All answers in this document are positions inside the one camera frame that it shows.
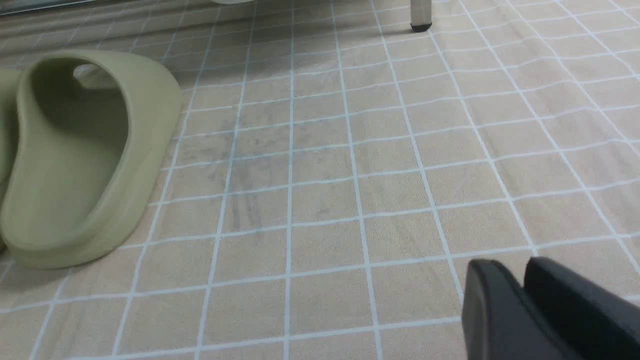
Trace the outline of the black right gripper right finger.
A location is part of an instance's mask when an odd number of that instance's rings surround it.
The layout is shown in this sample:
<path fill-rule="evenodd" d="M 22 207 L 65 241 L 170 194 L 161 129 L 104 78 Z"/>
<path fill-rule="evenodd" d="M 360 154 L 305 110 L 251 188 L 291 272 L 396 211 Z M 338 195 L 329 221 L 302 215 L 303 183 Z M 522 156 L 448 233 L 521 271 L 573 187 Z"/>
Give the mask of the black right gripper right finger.
<path fill-rule="evenodd" d="M 548 257 L 531 257 L 524 290 L 583 360 L 638 360 L 640 309 Z"/>

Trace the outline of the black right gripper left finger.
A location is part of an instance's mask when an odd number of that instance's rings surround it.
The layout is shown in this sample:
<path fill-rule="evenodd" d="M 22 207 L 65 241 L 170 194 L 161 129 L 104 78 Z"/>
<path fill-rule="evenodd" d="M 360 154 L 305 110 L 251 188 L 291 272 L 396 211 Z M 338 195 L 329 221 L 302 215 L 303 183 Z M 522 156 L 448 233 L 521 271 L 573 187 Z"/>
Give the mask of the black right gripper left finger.
<path fill-rule="evenodd" d="M 468 263 L 462 332 L 469 360 L 581 360 L 498 260 Z"/>

